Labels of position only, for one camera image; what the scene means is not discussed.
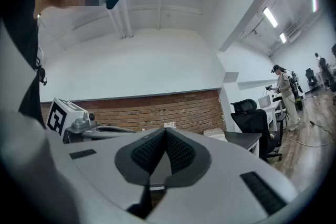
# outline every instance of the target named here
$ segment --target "wooden floor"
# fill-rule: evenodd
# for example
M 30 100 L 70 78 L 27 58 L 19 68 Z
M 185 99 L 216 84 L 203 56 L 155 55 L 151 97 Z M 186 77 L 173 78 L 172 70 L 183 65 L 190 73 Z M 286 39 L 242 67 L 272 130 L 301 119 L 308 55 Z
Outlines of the wooden floor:
M 306 109 L 299 111 L 301 118 L 298 128 L 293 132 L 288 129 L 283 131 L 283 138 L 299 141 L 306 145 L 316 146 L 336 141 L 336 106 L 332 99 L 336 94 L 324 89 L 319 89 L 313 93 L 308 93 L 303 105 Z M 331 135 L 318 126 L 323 126 L 329 130 Z M 270 158 L 270 164 L 274 168 L 284 173 L 295 185 L 298 192 L 302 192 L 315 180 L 320 180 L 321 176 L 329 168 L 330 162 L 334 158 L 336 143 L 320 147 L 307 147 L 289 140 L 282 140 L 280 153 L 282 160 L 278 157 Z

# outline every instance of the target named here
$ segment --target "white desk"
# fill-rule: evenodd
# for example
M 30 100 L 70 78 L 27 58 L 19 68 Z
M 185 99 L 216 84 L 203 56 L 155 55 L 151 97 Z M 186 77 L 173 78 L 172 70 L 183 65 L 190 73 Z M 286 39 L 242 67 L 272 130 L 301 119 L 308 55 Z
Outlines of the white desk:
M 277 131 L 277 119 L 275 117 L 275 109 L 278 106 L 280 106 L 281 114 L 283 114 L 281 100 L 271 103 L 271 105 L 269 105 L 266 108 L 261 108 L 260 105 L 258 104 L 258 109 L 265 110 L 267 114 L 267 123 L 270 124 L 270 122 L 273 121 L 273 130 L 270 130 L 270 131 L 275 131 L 275 132 Z

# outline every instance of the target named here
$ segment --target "fluorescent light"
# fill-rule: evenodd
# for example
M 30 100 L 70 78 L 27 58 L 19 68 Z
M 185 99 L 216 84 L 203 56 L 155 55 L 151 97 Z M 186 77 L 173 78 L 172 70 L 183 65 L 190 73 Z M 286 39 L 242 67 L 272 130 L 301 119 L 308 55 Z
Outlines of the fluorescent light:
M 282 43 L 286 43 L 286 38 L 283 33 L 281 33 L 280 38 L 281 38 Z
M 263 10 L 263 13 L 266 15 L 266 17 L 269 19 L 269 21 L 271 22 L 271 24 L 273 25 L 273 27 L 277 27 L 278 23 L 275 20 L 273 14 L 271 13 L 271 11 L 268 8 L 265 8 Z
M 317 0 L 312 0 L 313 3 L 313 12 L 317 11 Z

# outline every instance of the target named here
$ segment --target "white ceiling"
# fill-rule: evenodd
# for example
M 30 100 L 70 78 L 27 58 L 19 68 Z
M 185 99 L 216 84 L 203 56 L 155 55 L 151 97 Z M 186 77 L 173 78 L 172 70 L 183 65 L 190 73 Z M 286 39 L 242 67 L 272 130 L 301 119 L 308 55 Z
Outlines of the white ceiling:
M 323 0 L 319 0 L 319 10 L 313 13 L 312 0 L 266 0 L 259 12 L 245 27 L 238 41 L 270 56 L 281 46 L 288 46 L 295 40 L 295 37 L 310 28 L 323 10 L 322 2 Z M 262 11 L 265 7 L 271 10 L 277 20 L 276 28 L 273 28 L 264 16 Z M 285 44 L 279 37 L 281 33 L 285 33 L 287 38 Z
M 202 16 L 201 3 L 202 0 L 162 0 L 161 27 L 196 31 Z M 158 0 L 127 0 L 127 6 L 132 29 L 156 28 Z M 40 19 L 43 25 L 39 43 L 45 59 L 79 42 L 114 32 L 104 5 L 51 7 L 42 12 Z

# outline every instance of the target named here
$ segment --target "desk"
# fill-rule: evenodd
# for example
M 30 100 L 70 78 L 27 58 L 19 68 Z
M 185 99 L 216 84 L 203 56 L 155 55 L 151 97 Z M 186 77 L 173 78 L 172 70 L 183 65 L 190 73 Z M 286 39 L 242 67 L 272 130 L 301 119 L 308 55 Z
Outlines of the desk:
M 259 139 L 261 134 L 224 132 L 228 142 L 241 146 L 259 157 Z
M 258 104 L 258 109 L 263 109 L 265 110 L 266 113 L 267 112 L 271 113 L 271 117 L 270 118 L 267 117 L 267 123 L 270 124 L 270 122 L 273 121 L 273 130 L 270 130 L 270 131 L 274 131 L 274 132 L 277 131 L 277 119 L 275 117 L 275 109 L 278 106 L 280 106 L 281 114 L 283 114 L 281 100 L 271 103 L 271 105 L 267 106 L 266 108 L 261 108 Z

